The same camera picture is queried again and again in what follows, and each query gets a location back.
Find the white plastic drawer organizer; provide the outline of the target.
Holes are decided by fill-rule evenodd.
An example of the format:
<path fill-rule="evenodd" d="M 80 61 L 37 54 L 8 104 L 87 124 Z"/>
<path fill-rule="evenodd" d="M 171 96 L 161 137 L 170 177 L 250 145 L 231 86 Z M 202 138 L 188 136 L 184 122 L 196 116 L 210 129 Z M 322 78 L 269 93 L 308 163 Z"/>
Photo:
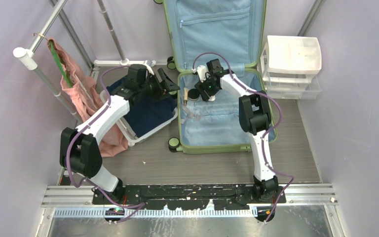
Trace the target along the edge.
<path fill-rule="evenodd" d="M 321 92 L 317 79 L 322 69 L 318 38 L 267 36 L 258 69 L 269 96 L 276 99 L 315 99 Z"/>

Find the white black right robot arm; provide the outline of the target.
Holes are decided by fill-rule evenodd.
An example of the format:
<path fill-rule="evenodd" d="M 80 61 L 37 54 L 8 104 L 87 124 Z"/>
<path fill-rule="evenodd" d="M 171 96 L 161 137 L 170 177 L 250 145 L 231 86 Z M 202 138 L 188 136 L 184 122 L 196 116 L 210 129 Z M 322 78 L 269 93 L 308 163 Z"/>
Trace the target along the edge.
<path fill-rule="evenodd" d="M 211 101 L 220 90 L 238 99 L 239 124 L 249 136 L 254 159 L 254 198 L 262 203 L 268 202 L 278 190 L 279 183 L 270 159 L 269 129 L 272 118 L 265 92 L 254 91 L 231 70 L 225 70 L 219 59 L 191 71 L 199 77 L 195 89 L 204 101 Z"/>

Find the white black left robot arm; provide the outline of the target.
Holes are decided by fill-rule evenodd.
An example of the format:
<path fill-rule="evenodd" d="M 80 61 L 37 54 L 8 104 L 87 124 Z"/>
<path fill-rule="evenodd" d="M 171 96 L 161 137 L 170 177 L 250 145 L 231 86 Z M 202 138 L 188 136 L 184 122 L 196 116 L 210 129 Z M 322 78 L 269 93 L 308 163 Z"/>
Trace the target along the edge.
<path fill-rule="evenodd" d="M 107 90 L 107 100 L 88 120 L 76 128 L 65 128 L 61 134 L 60 164 L 72 177 L 77 173 L 105 192 L 105 198 L 113 204 L 124 197 L 123 182 L 104 166 L 100 143 L 106 133 L 142 100 L 167 99 L 179 86 L 164 72 L 144 64 L 132 64 L 122 83 L 112 91 Z"/>

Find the green ribbed hard-shell suitcase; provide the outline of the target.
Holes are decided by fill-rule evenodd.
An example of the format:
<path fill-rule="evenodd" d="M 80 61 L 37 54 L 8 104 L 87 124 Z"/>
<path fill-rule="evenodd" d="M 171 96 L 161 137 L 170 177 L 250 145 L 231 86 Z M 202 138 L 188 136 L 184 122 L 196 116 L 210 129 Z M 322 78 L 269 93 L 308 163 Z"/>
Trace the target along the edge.
<path fill-rule="evenodd" d="M 181 152 L 207 154 L 249 151 L 249 135 L 239 124 L 238 98 L 225 90 L 214 101 L 183 105 L 185 89 L 199 78 L 194 66 L 219 59 L 253 90 L 264 90 L 256 70 L 265 23 L 264 0 L 164 0 L 162 2 L 178 75 Z"/>

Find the white perforated plastic basket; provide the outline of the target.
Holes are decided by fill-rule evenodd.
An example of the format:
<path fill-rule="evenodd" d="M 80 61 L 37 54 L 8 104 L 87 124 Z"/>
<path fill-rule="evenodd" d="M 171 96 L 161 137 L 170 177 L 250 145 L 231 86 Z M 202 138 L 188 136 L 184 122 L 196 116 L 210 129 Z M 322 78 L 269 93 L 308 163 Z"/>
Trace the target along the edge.
<path fill-rule="evenodd" d="M 177 115 L 177 102 L 171 95 L 158 101 L 144 97 L 109 129 L 102 142 L 120 146 L 140 143 L 170 124 Z"/>

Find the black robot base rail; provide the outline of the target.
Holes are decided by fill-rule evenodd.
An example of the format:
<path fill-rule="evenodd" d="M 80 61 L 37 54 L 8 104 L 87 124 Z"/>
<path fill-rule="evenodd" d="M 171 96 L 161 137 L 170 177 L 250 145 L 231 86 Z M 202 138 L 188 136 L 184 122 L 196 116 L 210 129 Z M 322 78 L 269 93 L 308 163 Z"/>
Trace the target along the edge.
<path fill-rule="evenodd" d="M 285 193 L 279 186 L 275 191 L 257 194 L 256 185 L 250 184 L 210 184 L 210 185 L 128 185 L 118 193 L 107 193 L 92 188 L 92 204 L 135 206 L 143 204 L 143 210 L 204 211 L 212 204 L 214 211 L 249 210 L 263 221 L 275 203 L 286 203 Z"/>

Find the navy blue garment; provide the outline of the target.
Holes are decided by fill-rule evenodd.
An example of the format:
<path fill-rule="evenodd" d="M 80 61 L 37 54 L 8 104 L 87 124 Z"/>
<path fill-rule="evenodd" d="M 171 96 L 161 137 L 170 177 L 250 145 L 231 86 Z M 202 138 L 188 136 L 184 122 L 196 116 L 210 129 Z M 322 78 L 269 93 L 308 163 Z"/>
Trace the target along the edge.
<path fill-rule="evenodd" d="M 141 137 L 171 119 L 176 107 L 173 97 L 155 101 L 148 96 L 133 106 L 124 118 L 137 137 Z"/>

